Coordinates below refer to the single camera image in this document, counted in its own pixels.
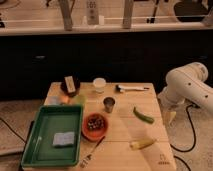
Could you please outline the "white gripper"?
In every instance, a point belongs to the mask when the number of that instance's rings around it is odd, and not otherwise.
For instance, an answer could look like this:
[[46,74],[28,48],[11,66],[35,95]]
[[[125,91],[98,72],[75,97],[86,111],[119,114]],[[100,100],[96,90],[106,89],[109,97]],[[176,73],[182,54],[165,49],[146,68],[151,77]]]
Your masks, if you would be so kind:
[[160,100],[163,111],[166,112],[164,116],[164,124],[170,125],[177,114],[176,111],[171,110],[178,106],[180,96],[176,92],[164,89],[157,95],[157,97]]

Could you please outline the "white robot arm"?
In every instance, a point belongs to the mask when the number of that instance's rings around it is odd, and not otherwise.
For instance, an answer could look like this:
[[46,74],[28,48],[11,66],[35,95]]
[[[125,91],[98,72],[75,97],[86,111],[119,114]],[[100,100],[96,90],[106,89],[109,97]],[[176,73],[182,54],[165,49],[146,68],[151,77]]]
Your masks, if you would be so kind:
[[213,114],[213,88],[205,84],[207,78],[208,69],[200,62],[174,68],[166,74],[166,86],[157,95],[165,125],[173,120],[176,116],[174,109],[186,99]]

